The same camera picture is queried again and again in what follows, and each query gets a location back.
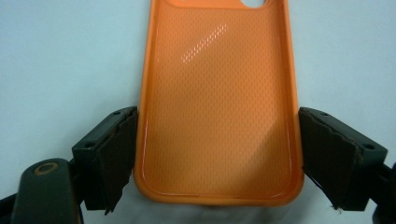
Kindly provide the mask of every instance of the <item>white surface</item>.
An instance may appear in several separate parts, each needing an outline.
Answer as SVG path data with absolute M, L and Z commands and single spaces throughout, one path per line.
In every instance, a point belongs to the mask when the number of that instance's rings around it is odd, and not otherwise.
M 0 1 L 0 198 L 30 165 L 137 105 L 149 1 Z M 290 0 L 299 104 L 324 110 L 389 149 L 396 162 L 396 2 Z M 339 212 L 309 180 L 286 207 L 149 201 L 129 184 L 113 214 L 86 223 L 371 223 Z

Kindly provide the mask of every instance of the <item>orange phone case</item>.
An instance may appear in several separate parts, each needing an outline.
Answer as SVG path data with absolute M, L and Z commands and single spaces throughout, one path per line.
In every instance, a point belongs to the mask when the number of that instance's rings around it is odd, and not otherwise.
M 152 0 L 134 181 L 163 203 L 282 205 L 304 182 L 287 0 Z

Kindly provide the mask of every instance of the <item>orange plastic object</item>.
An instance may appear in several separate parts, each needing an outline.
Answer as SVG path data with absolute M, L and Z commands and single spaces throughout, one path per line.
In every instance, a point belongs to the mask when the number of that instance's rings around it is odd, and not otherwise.
M 134 180 L 164 203 L 276 206 L 304 175 L 286 0 L 153 0 Z

